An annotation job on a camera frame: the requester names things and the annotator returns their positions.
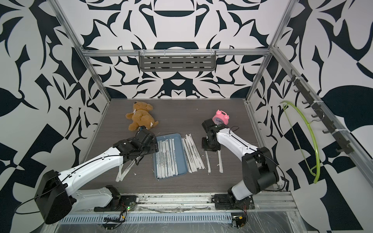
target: plastic tray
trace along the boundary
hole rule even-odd
[[[176,163],[178,166],[178,175],[181,176],[184,175],[185,173],[188,172],[188,167],[187,167],[187,160],[185,158],[184,154],[184,147],[182,145],[181,141],[181,135],[179,133],[173,133],[173,134],[168,134],[168,135],[163,135],[163,136],[158,136],[157,137],[157,142],[159,141],[165,141],[166,139],[174,139],[175,143],[175,154],[176,154]],[[156,154],[153,154],[153,161],[154,161],[154,176],[157,178],[157,162],[156,162]]]

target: brown teddy bear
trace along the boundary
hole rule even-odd
[[[159,122],[154,121],[149,111],[153,110],[153,106],[145,102],[135,102],[134,111],[126,114],[127,119],[132,119],[133,122],[128,126],[128,130],[135,131],[139,126],[145,126],[147,129],[155,127]]]

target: mounting plate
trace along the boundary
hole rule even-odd
[[[213,71],[216,67],[216,52],[211,51],[210,55],[198,56],[164,56],[144,57],[139,52],[140,70],[144,72],[157,71]]]

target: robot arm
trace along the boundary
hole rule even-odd
[[[115,143],[85,163],[61,173],[54,170],[45,173],[35,195],[35,202],[45,223],[55,223],[71,211],[118,205],[120,194],[114,187],[84,191],[78,189],[109,169],[140,157],[136,160],[138,165],[144,155],[155,152],[158,152],[156,136],[143,129],[135,137]]]
[[[242,161],[243,179],[228,190],[232,204],[279,181],[276,165],[267,158],[272,157],[267,148],[249,144],[225,124],[216,125],[212,119],[205,120],[202,126],[207,133],[207,137],[202,138],[204,150],[217,151],[224,145]]]

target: patterned backdrop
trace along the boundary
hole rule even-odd
[[[246,97],[262,56],[219,56],[212,72],[142,72],[138,57],[91,58],[112,98]]]
[[[47,2],[2,1],[0,25],[0,232],[27,233],[42,216],[14,209],[45,172],[78,165],[106,100]]]
[[[279,48],[330,110],[372,155],[373,129],[372,1],[300,0],[284,31]],[[317,184],[308,171],[289,122],[283,100],[289,100],[311,121],[314,111],[282,67],[272,58],[251,103],[266,146],[285,171],[309,230],[370,232],[373,229],[373,189],[321,122],[312,122],[320,151]],[[312,139],[298,113],[286,110],[310,167],[316,163]]]
[[[288,0],[62,0],[86,49],[268,48]],[[112,98],[246,97],[261,56],[220,56],[213,72],[153,72],[135,57],[91,61]]]
[[[61,0],[88,49],[268,47],[288,0]]]

